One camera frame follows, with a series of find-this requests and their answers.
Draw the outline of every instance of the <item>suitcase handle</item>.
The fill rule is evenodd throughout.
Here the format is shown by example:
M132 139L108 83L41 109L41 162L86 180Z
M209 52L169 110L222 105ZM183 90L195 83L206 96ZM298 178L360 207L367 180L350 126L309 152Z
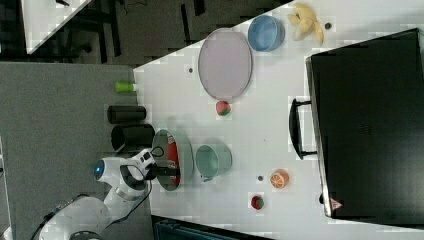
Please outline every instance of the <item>suitcase handle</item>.
M311 101L298 102L296 99L293 99L292 106L290 108L289 115L289 130L290 130L290 138L296 151L297 155L299 155L300 159L303 160L304 156L317 154L317 151L306 152L303 151L302 147L302 133L300 130L300 121L299 121L299 112L297 110L298 107L309 105Z

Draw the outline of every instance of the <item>small red object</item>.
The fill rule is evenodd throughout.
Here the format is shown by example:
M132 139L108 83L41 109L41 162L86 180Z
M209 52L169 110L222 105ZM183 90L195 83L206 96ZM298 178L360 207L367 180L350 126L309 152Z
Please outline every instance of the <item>small red object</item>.
M231 106L225 101L219 101L216 103L216 112L219 116L225 116L231 112Z
M261 196L254 196L250 204L256 210L261 210L264 207L264 201Z
M168 160L172 162L173 168L180 168L180 163L178 161L177 143L175 142L174 137L170 134L168 134ZM178 186L180 184L181 175L171 176L170 178L175 185Z

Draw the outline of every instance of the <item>white table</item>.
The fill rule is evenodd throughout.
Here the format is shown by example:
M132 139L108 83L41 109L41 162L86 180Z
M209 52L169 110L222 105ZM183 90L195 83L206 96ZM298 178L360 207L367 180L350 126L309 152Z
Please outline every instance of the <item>white table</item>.
M66 0L69 7L55 0L22 0L27 53L32 54L91 0Z
M315 9L321 25L333 24L331 30L324 31L323 46L318 46L313 34L304 41L292 40L295 28L286 15L293 11L293 3L266 13L284 23L286 40L271 53L252 51L250 85L227 117L217 117L216 100L200 83L197 59L202 42L134 70L140 84L139 104L147 108L147 121L155 128L166 126L184 132L193 154L208 137L217 137L229 146L233 156L232 169L211 182L202 183L195 170L191 182L175 192L166 192L155 180L151 213L272 239L424 238L424 232L418 230L325 217L318 202L321 186L317 161L314 157L301 161L288 132L291 100L309 96L308 56L414 27L424 29L424 1L305 2ZM251 21L234 30L246 36ZM313 150L310 108L305 106L303 111L304 144L306 150ZM268 182L277 168L286 169L290 175L290 184L281 191ZM257 180L259 175L265 177L263 182ZM261 211L249 207L253 194L263 195L265 208Z

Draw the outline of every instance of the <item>blue bowl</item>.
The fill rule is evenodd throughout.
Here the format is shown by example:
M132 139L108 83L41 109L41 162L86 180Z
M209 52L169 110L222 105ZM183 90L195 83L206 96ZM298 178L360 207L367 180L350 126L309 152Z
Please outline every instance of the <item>blue bowl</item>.
M285 31L277 19L262 15L250 24L248 41L251 48L259 52L271 52L283 42Z

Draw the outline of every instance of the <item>orange fruit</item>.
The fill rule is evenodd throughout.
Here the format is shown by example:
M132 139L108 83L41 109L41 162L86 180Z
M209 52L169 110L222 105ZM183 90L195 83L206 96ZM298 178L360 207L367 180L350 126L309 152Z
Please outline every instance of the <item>orange fruit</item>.
M271 175L271 184L275 188L283 188L289 183L289 175L283 169L278 169Z

